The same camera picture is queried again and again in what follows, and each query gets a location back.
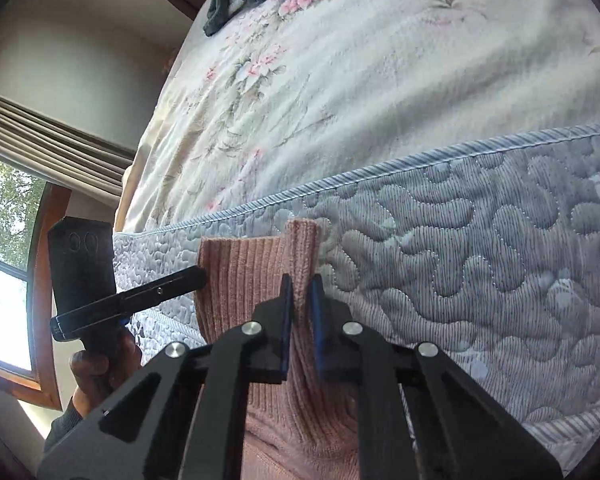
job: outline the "black sleeve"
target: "black sleeve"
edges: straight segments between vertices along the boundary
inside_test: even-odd
[[[51,431],[45,440],[45,453],[75,428],[81,420],[80,413],[74,408],[74,400],[69,400],[66,411],[51,423]]]

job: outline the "window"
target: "window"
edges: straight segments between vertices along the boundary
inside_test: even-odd
[[[46,232],[70,191],[0,161],[0,387],[59,408]]]

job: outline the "black clamp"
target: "black clamp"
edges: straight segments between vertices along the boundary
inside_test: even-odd
[[[425,479],[562,478],[555,458],[436,345],[391,345],[326,298],[320,276],[308,300],[320,377],[357,385],[361,479],[417,480],[418,469]]]
[[[357,386],[361,479],[562,478],[551,454],[437,346],[391,345],[326,298],[320,276],[307,299],[318,373]],[[277,298],[212,345],[168,344],[45,456],[38,477],[238,480],[249,384],[286,380],[292,314],[285,275]]]
[[[292,316],[285,275],[277,298],[212,345],[168,344],[50,450],[38,478],[239,479],[249,384],[286,380]]]

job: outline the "window frame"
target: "window frame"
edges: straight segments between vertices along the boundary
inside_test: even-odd
[[[49,328],[52,287],[46,234],[64,217],[70,197],[71,190],[47,182],[34,223],[27,270],[0,261],[0,270],[27,282],[27,333],[31,359],[30,372],[0,361],[0,389],[25,402],[56,410],[61,410],[62,406]]]

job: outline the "human hand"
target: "human hand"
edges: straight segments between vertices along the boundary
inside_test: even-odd
[[[99,406],[112,390],[117,390],[140,368],[142,351],[136,346],[133,335],[124,328],[118,332],[118,355],[113,366],[102,354],[86,350],[76,352],[70,361],[78,387],[74,392],[74,408],[84,418]]]

